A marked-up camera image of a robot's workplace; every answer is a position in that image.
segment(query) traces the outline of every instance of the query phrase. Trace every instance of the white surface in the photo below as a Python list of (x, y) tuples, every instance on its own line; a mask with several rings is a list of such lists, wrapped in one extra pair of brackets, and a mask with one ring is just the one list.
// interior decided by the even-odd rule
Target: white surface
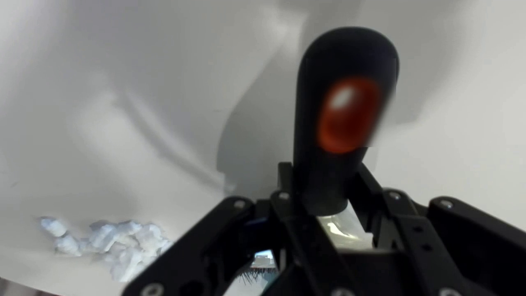
[(366, 159), (376, 177), (418, 200), (463, 197), (524, 228), (524, 8), (3, 0), (0, 276), (67, 296), (116, 294), (98, 265), (55, 258), (34, 219), (132, 217), (177, 237), (223, 189), (264, 197), (275, 161), (290, 159), (300, 52), (343, 25), (384, 33), (400, 54)]

